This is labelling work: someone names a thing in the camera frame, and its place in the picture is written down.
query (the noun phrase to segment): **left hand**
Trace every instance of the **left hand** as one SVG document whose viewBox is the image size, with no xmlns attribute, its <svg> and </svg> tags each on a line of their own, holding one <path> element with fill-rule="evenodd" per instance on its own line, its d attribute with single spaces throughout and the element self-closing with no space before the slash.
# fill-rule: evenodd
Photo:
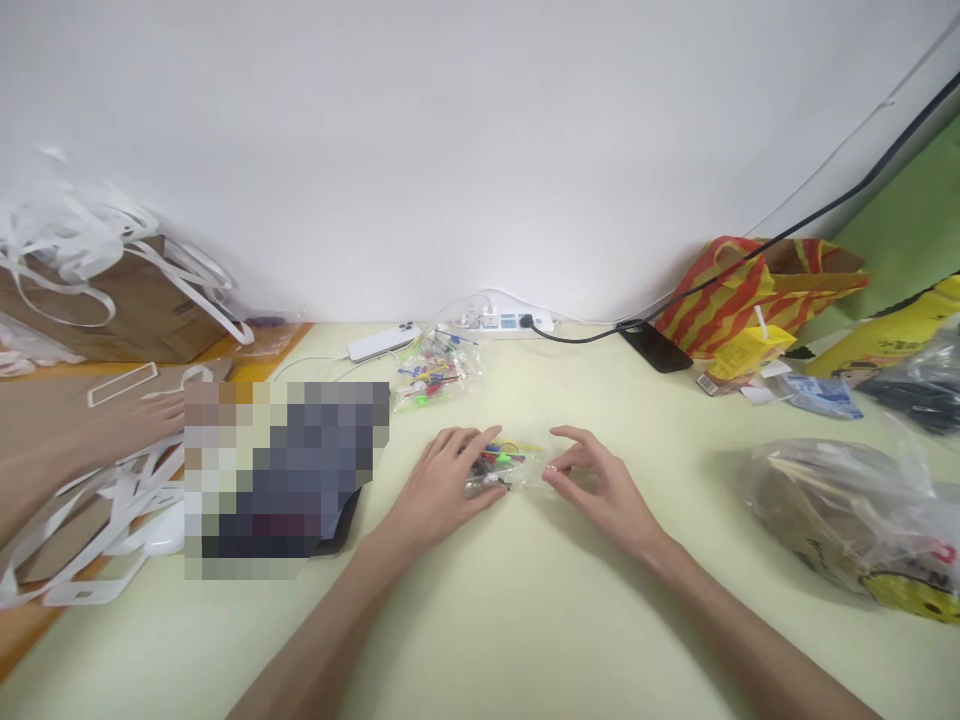
<svg viewBox="0 0 960 720">
<path fill-rule="evenodd" d="M 482 433 L 476 428 L 441 430 L 427 443 L 406 486 L 374 532 L 417 557 L 506 495 L 506 488 L 495 487 L 479 497 L 464 497 L 470 466 L 500 430 L 499 425 Z"/>
</svg>

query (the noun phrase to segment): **desk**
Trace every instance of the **desk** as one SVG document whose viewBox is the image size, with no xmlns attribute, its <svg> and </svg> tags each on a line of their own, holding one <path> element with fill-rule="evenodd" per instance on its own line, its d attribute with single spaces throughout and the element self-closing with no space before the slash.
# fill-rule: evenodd
<svg viewBox="0 0 960 720">
<path fill-rule="evenodd" d="M 315 327 L 290 359 L 339 354 L 379 329 Z M 350 379 L 385 379 L 391 367 L 371 362 Z M 497 422 L 516 436 L 561 423 L 594 430 L 670 533 L 887 720 L 957 717 L 960 631 L 832 587 L 767 535 L 736 491 L 746 451 L 763 442 L 889 446 L 874 408 L 843 423 L 709 398 L 688 375 L 658 375 L 616 337 L 494 342 L 486 368 L 482 397 L 393 416 L 343 554 L 310 561 L 291 582 L 187 583 L 181 557 L 153 559 L 116 602 L 61 618 L 0 688 L 4 717 L 223 717 L 390 507 L 424 443 L 441 427 Z M 313 372 L 302 363 L 284 379 Z M 404 578 L 343 711 L 364 720 L 746 716 L 658 585 L 562 500 L 532 492 L 508 495 Z"/>
</svg>

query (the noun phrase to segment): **cable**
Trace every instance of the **cable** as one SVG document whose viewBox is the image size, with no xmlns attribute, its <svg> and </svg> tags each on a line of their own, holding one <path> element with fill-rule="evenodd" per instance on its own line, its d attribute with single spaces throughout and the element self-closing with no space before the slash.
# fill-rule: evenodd
<svg viewBox="0 0 960 720">
<path fill-rule="evenodd" d="M 520 326 L 533 330 L 537 335 L 540 335 L 541 337 L 544 337 L 547 340 L 568 343 L 570 345 L 582 345 L 584 343 L 595 342 L 596 340 L 600 340 L 609 335 L 613 335 L 614 333 L 618 333 L 621 330 L 626 330 L 632 327 L 638 327 L 639 325 L 643 325 L 644 323 L 650 322 L 651 320 L 657 318 L 667 308 L 673 305 L 676 305 L 678 302 L 680 302 L 684 298 L 688 298 L 691 295 L 694 295 L 700 292 L 701 290 L 704 290 L 705 288 L 710 287 L 714 283 L 718 282 L 721 277 L 729 277 L 730 275 L 733 274 L 734 270 L 736 270 L 738 267 L 740 267 L 747 261 L 753 260 L 753 258 L 757 257 L 757 255 L 759 255 L 760 253 L 766 250 L 769 250 L 771 247 L 776 245 L 781 240 L 786 239 L 789 235 L 792 235 L 797 230 L 805 227 L 806 225 L 809 225 L 817 218 L 822 217 L 823 215 L 826 215 L 831 210 L 834 210 L 840 205 L 843 205 L 843 203 L 845 203 L 847 200 L 852 198 L 854 195 L 857 195 L 858 193 L 860 193 L 860 191 L 862 191 L 870 183 L 872 183 L 874 180 L 877 179 L 877 176 L 883 171 L 883 169 L 893 159 L 893 157 L 898 152 L 900 152 L 900 150 L 903 149 L 903 146 L 907 143 L 907 141 L 911 138 L 911 136 L 913 136 L 913 134 L 920 128 L 920 126 L 927 121 L 927 118 L 929 118 L 933 114 L 934 110 L 940 107 L 943 101 L 946 100 L 958 87 L 960 87 L 960 72 L 954 75 L 953 78 L 950 80 L 950 82 L 948 82 L 943 87 L 943 89 L 936 94 L 933 100 L 927 103 L 926 107 L 924 107 L 923 110 L 921 110 L 920 113 L 913 119 L 913 122 L 907 125 L 906 129 L 900 133 L 899 137 L 897 137 L 897 139 L 887 149 L 887 151 L 881 156 L 881 158 L 877 161 L 877 163 L 870 169 L 870 172 L 868 172 L 860 182 L 858 182 L 852 188 L 847 190 L 847 192 L 845 192 L 843 195 L 827 203 L 816 212 L 805 217 L 803 220 L 795 223 L 794 225 L 791 225 L 789 228 L 784 230 L 779 235 L 776 235 L 775 237 L 770 238 L 765 243 L 763 243 L 760 247 L 758 247 L 756 250 L 740 258 L 740 260 L 738 260 L 736 263 L 726 268 L 725 270 L 720 271 L 719 273 L 717 273 L 717 275 L 710 278 L 709 280 L 705 280 L 704 282 L 700 283 L 696 287 L 690 288 L 686 292 L 680 293 L 679 295 L 675 295 L 674 297 L 670 298 L 667 302 L 665 302 L 659 308 L 654 310 L 647 317 L 641 318 L 639 320 L 631 320 L 630 322 L 624 323 L 623 325 L 618 325 L 612 330 L 607 330 L 606 332 L 598 333 L 597 335 L 594 335 L 592 337 L 580 338 L 578 340 L 557 337 L 556 335 L 549 335 L 543 332 L 540 328 L 538 328 L 533 323 L 533 318 L 530 315 L 524 315 L 522 318 L 520 318 Z"/>
<path fill-rule="evenodd" d="M 551 308 L 544 307 L 543 305 L 538 305 L 537 303 L 529 302 L 527 300 L 524 300 L 519 295 L 514 295 L 512 292 L 507 292 L 506 290 L 502 290 L 500 288 L 483 287 L 483 288 L 480 288 L 480 290 L 481 292 L 478 294 L 482 295 L 483 294 L 482 291 L 484 290 L 492 290 L 493 292 L 498 292 L 501 295 L 506 295 L 508 298 L 513 298 L 514 300 L 516 300 L 519 303 L 522 303 L 523 305 L 529 305 L 530 307 L 534 307 L 539 310 L 546 310 L 551 315 L 558 315 L 566 320 L 573 320 L 574 322 L 578 322 L 581 325 L 616 325 L 617 323 L 623 322 L 624 320 L 629 320 L 630 318 L 632 318 L 634 315 L 637 314 L 636 312 L 632 312 L 629 315 L 624 315 L 622 318 L 617 318 L 616 320 L 581 320 L 580 318 L 575 318 L 573 315 L 567 315 L 566 313 L 560 312 L 559 310 L 553 310 Z M 493 303 L 490 301 L 489 298 L 487 299 L 487 304 L 490 305 L 491 307 L 493 306 Z"/>
<path fill-rule="evenodd" d="M 402 348 L 400 348 L 400 350 L 405 350 L 406 348 L 410 347 L 410 344 L 413 343 L 413 342 L 414 342 L 414 341 L 411 340 L 409 343 L 407 343 L 407 344 L 404 345 Z M 397 355 L 396 351 L 394 351 L 394 350 L 387 350 L 387 352 L 390 353 L 391 355 L 393 355 L 393 361 L 396 363 L 396 367 L 394 368 L 394 370 L 399 370 L 399 369 L 400 369 L 400 356 Z M 367 358 L 366 360 L 361 360 L 361 361 L 358 362 L 356 365 L 354 365 L 352 368 L 350 368 L 350 369 L 347 370 L 345 373 L 343 373 L 343 375 L 338 375 L 337 377 L 335 377 L 335 378 L 332 380 L 332 382 L 340 382 L 341 380 L 343 380 L 343 378 L 345 378 L 347 375 L 349 375 L 350 373 L 352 373 L 354 370 L 356 370 L 356 369 L 357 369 L 358 367 L 360 367 L 361 365 L 366 365 L 368 362 L 371 362 L 372 360 L 379 360 L 379 359 L 382 358 L 382 357 L 383 357 L 383 355 L 374 355 L 372 358 Z M 390 372 L 390 377 L 391 377 L 391 378 L 393 377 L 393 371 Z"/>
<path fill-rule="evenodd" d="M 283 375 L 287 370 L 292 368 L 294 365 L 299 365 L 300 363 L 305 362 L 306 360 L 329 360 L 330 362 L 324 363 L 317 370 L 317 372 L 320 372 L 320 370 L 323 370 L 325 367 L 329 365 L 333 365 L 334 361 L 346 360 L 346 359 L 347 359 L 346 355 L 338 355 L 336 357 L 334 357 L 333 355 L 304 355 L 302 358 L 297 358 L 293 362 L 287 363 L 282 368 L 280 368 L 280 372 L 277 373 L 277 376 L 273 379 L 273 382 L 277 382 L 280 379 L 280 376 Z"/>
</svg>

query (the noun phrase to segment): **power strip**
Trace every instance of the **power strip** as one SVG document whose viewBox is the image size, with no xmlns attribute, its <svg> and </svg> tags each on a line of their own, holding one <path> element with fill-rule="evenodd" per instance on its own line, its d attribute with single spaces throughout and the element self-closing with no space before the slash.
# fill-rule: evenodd
<svg viewBox="0 0 960 720">
<path fill-rule="evenodd" d="M 510 338 L 539 338 L 533 330 L 520 327 L 520 318 L 524 315 L 533 315 L 533 322 L 545 333 L 553 332 L 553 319 L 550 314 L 542 310 L 530 310 L 526 307 L 487 308 L 478 318 L 462 318 L 457 323 L 463 326 L 463 320 L 467 320 L 471 335 L 478 335 L 485 338 L 496 340 L 508 340 Z"/>
</svg>

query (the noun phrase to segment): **yellow box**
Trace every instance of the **yellow box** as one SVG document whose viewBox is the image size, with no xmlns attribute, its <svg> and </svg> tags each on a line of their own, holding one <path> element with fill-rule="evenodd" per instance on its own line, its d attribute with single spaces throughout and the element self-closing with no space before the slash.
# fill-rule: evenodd
<svg viewBox="0 0 960 720">
<path fill-rule="evenodd" d="M 796 342 L 796 338 L 775 325 L 745 328 L 725 343 L 714 356 L 713 363 L 697 379 L 707 395 L 726 395 L 753 380 Z"/>
</svg>

